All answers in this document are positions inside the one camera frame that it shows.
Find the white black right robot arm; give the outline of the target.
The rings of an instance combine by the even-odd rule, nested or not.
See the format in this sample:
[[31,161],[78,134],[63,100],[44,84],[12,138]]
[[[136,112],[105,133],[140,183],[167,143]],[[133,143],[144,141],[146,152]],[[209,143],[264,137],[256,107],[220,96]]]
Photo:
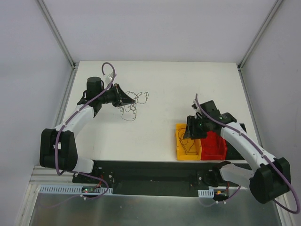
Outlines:
[[265,204],[292,190],[290,165],[285,158],[276,158],[255,143],[230,113],[221,114],[214,101],[200,104],[193,101],[194,116],[187,117],[184,139],[206,138],[217,133],[247,162],[250,169],[222,161],[203,176],[206,185],[218,187],[227,181],[249,188],[253,197]]

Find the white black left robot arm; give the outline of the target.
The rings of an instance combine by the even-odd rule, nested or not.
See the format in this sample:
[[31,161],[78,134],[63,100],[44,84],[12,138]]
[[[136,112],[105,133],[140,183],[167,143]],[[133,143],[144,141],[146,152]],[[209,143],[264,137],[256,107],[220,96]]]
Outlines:
[[94,161],[78,155],[75,138],[84,126],[94,119],[103,104],[112,104],[118,108],[131,105],[130,98],[118,84],[108,83],[100,77],[87,79],[86,90],[67,120],[53,129],[44,129],[40,143],[40,165],[44,168],[83,173],[89,183],[99,179],[99,171],[94,168]]

